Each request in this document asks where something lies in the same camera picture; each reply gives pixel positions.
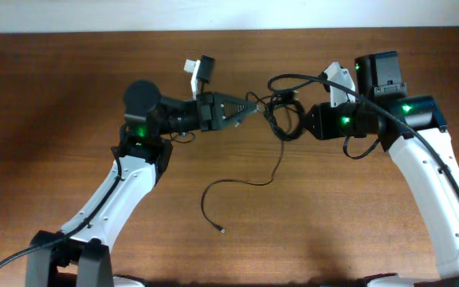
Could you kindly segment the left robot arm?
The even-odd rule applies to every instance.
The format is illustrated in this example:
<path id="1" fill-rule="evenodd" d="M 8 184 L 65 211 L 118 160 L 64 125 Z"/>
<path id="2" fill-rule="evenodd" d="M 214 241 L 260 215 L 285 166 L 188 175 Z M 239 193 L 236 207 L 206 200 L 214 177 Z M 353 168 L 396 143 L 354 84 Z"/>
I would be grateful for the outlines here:
<path id="1" fill-rule="evenodd" d="M 124 93 L 124 124 L 112 148 L 114 162 L 93 196 L 59 231 L 38 232 L 30 245 L 27 286 L 145 286 L 144 279 L 116 275 L 111 251 L 143 197 L 150 193 L 170 161 L 168 134 L 218 131 L 257 111 L 250 101 L 219 92 L 201 92 L 192 100 L 164 96 L 150 81 L 136 81 Z"/>

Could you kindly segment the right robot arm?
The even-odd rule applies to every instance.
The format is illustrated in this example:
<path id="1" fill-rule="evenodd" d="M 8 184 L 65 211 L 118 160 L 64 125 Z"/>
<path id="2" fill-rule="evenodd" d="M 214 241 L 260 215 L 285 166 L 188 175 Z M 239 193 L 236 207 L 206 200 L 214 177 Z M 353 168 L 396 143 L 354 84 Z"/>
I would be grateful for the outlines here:
<path id="1" fill-rule="evenodd" d="M 448 124 L 431 96 L 409 96 L 395 51 L 355 59 L 356 75 L 339 63 L 316 79 L 330 100 L 314 105 L 305 128 L 318 140 L 376 135 L 414 196 L 429 232 L 438 279 L 398 275 L 376 278 L 376 286 L 459 286 L 459 166 Z"/>

